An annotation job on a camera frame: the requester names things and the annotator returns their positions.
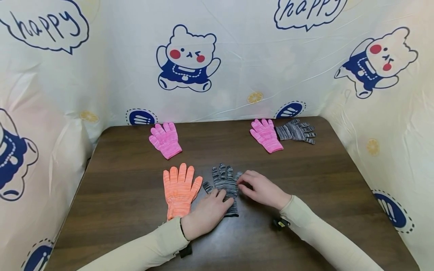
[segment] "table surface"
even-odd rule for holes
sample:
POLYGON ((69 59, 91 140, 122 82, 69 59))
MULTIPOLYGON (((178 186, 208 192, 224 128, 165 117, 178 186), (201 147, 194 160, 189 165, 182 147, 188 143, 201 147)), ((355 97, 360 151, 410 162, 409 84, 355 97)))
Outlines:
MULTIPOLYGON (((273 154, 250 135, 251 121, 176 124, 183 152, 169 161, 149 142, 151 126, 107 129, 46 271, 75 271, 165 222, 163 170, 181 163, 193 165, 195 176, 204 181, 212 181, 211 168, 219 163, 234 172, 255 170, 301 198, 385 270, 418 270, 330 124, 321 117, 300 119, 315 126, 316 144, 286 140, 284 150, 273 154)), ((197 198, 204 195, 201 189, 197 198)), ((334 270, 289 229, 272 229, 276 210, 243 197, 237 202, 240 216, 224 218, 210 234, 194 240, 193 255, 153 270, 334 270)))

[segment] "beige sleeve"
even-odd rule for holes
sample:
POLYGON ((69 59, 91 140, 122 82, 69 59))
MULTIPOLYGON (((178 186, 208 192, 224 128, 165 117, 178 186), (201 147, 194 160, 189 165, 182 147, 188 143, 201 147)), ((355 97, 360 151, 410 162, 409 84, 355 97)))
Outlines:
POLYGON ((280 211, 280 215, 291 224, 289 228, 292 231, 313 246, 337 270, 383 270, 356 244, 319 218, 296 196, 280 211))
POLYGON ((162 265, 185 248, 181 218, 175 217, 153 232, 99 257, 78 271, 143 271, 162 265))

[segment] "gray glove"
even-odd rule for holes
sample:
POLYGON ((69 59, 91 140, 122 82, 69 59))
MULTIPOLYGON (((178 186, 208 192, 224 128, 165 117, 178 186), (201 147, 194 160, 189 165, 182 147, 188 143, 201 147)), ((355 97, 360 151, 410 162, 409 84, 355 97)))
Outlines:
POLYGON ((299 123, 299 119, 292 120, 283 126, 276 127, 277 135, 280 141, 282 140, 296 140, 305 141, 307 143, 315 144, 315 140, 311 137, 316 137, 315 133, 310 133, 315 130, 309 123, 299 123))
MULTIPOLYGON (((238 217, 238 208, 236 198, 238 196, 238 186, 237 180, 243 174, 242 172, 238 172, 235 178, 233 177, 233 169, 231 166, 225 166, 223 163, 220 164, 219 170, 216 167, 212 169, 212 176, 214 187, 219 191, 224 189, 226 190, 226 196, 224 197, 224 201, 228 198, 233 198, 233 205, 226 211, 224 217, 238 217)), ((214 187, 210 185, 209 182, 202 183, 203 188, 207 192, 207 194, 213 191, 214 187)))

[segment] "right hand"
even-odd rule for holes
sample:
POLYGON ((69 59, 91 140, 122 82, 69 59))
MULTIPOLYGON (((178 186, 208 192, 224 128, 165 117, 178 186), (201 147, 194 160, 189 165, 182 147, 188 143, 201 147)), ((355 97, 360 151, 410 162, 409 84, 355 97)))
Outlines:
POLYGON ((264 205, 274 207, 279 211, 292 199, 291 195, 283 192, 264 175, 253 170, 248 170, 241 175, 237 180, 237 185, 241 192, 247 197, 264 205), (243 182, 250 184, 253 190, 243 185, 243 182))
POLYGON ((224 202, 225 195, 226 190, 222 189, 219 192, 214 189, 199 201, 194 211, 181 218, 182 229, 188 241, 209 233, 223 219, 234 202, 233 198, 228 198, 224 202))

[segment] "glove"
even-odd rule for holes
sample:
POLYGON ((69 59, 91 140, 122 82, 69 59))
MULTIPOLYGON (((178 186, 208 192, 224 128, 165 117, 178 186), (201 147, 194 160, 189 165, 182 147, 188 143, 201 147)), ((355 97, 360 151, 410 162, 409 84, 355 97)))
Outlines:
POLYGON ((299 119, 292 120, 283 126, 276 127, 277 134, 280 140, 296 140, 305 141, 307 143, 315 144, 315 140, 311 137, 316 137, 315 133, 310 133, 315 130, 309 123, 299 123, 299 119))
MULTIPOLYGON (((235 200, 238 196, 237 180, 243 173, 238 172, 234 179, 232 167, 226 167, 223 163, 221 163, 219 170, 217 170, 216 167, 213 167, 212 174, 215 188, 219 191, 222 189, 226 190, 224 201, 226 201, 228 198, 234 199, 233 205, 226 211, 224 217, 238 217, 237 201, 235 200)), ((204 187, 207 194, 210 194, 214 189, 209 182, 204 182, 202 186, 204 187)))
POLYGON ((149 137, 149 141, 167 160, 169 160, 182 152, 182 149, 178 143, 178 134, 176 133, 175 124, 173 124, 173 122, 165 122, 163 123, 163 127, 157 123, 155 127, 151 128, 152 135, 149 137))
POLYGON ((182 163, 178 168, 170 168, 170 172, 163 172, 164 193, 166 202, 169 206, 167 211, 167 221, 176 216, 183 217, 190 213, 191 203, 196 198, 201 189, 202 177, 194 179, 194 167, 182 163))
POLYGON ((253 129, 250 130, 252 136, 259 142, 269 153, 273 153, 277 150, 283 150, 283 146, 277 140, 276 131, 274 130, 274 124, 271 120, 259 120, 252 122, 253 129))

